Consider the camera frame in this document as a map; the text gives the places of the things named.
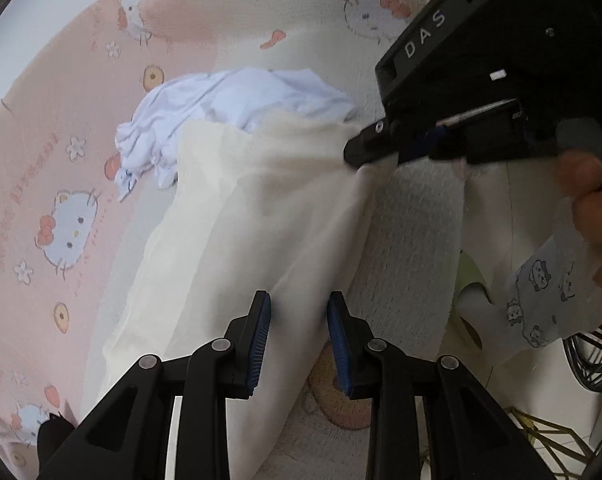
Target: white cloth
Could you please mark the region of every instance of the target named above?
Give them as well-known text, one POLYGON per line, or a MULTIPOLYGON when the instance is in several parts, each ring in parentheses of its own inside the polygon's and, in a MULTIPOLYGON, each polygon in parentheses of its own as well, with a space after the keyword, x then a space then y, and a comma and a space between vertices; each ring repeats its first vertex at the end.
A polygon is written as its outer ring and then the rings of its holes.
MULTIPOLYGON (((565 204, 559 206, 558 216, 564 213, 578 242, 580 235, 565 204)), ((577 332, 592 332, 602 323, 602 290, 587 270, 592 258, 577 256, 580 243, 568 241, 555 226, 555 235, 512 276, 505 307, 491 304, 480 285, 460 293, 457 310, 479 334, 483 353, 492 364, 577 332)))
POLYGON ((187 119, 203 119, 252 131, 272 109, 308 119, 343 122, 354 104, 311 70, 244 68, 171 79, 146 95, 129 123, 116 130, 121 167, 115 178, 119 200, 154 167, 161 188, 177 174, 178 129, 187 119))
POLYGON ((374 191, 396 160, 358 171, 342 160, 353 125, 276 112, 249 136, 188 121, 177 196, 146 246, 101 391, 151 352, 190 354, 243 316, 257 289, 273 315, 259 386, 227 404, 233 479, 249 479, 276 443, 326 339, 330 291, 347 290, 374 191))

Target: hello kitty print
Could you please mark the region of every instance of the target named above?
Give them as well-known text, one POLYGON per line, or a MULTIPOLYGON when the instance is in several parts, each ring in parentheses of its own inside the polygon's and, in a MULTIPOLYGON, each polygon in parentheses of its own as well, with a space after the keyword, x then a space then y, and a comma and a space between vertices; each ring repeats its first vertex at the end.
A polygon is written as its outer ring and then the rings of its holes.
POLYGON ((54 199, 52 213, 41 217, 35 243, 57 274, 60 272, 65 277, 65 271, 79 261, 97 209, 93 191, 60 191, 54 199))
POLYGON ((410 8, 400 0, 345 0, 348 28, 356 35, 381 43, 398 38, 410 23, 410 8))
POLYGON ((36 446, 38 430, 50 414, 43 407, 35 404, 18 405, 17 412, 12 413, 11 429, 17 438, 28 446, 36 446))

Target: cartoon cat print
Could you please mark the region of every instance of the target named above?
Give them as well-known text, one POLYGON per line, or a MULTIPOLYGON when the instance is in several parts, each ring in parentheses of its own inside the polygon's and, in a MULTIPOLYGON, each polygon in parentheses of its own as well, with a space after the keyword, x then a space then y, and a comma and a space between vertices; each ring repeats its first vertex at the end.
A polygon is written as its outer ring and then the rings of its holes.
POLYGON ((539 292, 547 286, 548 282, 552 279, 552 275, 547 271, 547 265, 544 261, 536 260, 532 264, 528 278, 534 290, 539 292))
POLYGON ((572 287, 572 272, 574 271, 574 263, 570 265, 570 269, 566 270, 561 277, 559 290, 561 291, 561 301, 568 301, 569 298, 574 298, 574 289, 572 287))
POLYGON ((83 253, 97 209, 94 192, 60 191, 54 199, 52 214, 40 219, 34 242, 64 279, 65 271, 75 266, 83 253))
POLYGON ((510 326, 514 326, 517 323, 523 323, 523 310, 521 310, 521 306, 518 304, 518 300, 512 300, 508 303, 508 321, 510 322, 510 326))
POLYGON ((547 339, 545 339, 545 335, 543 330, 540 329, 538 325, 534 325, 532 330, 530 330, 530 335, 527 339, 527 342, 530 343, 534 348, 541 348, 548 344, 547 339))

